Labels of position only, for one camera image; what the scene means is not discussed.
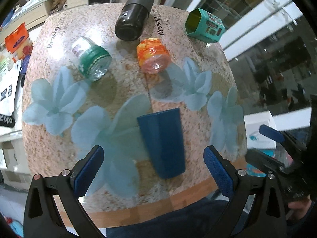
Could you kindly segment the person's right hand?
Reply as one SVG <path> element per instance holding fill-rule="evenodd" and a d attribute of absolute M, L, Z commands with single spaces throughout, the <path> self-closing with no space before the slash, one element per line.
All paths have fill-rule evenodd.
<path fill-rule="evenodd" d="M 288 209 L 290 210 L 287 214 L 288 220 L 300 220 L 302 219 L 309 210 L 314 206 L 314 202 L 310 199 L 310 195 L 304 197 L 302 200 L 296 200 L 289 202 L 287 204 Z"/>

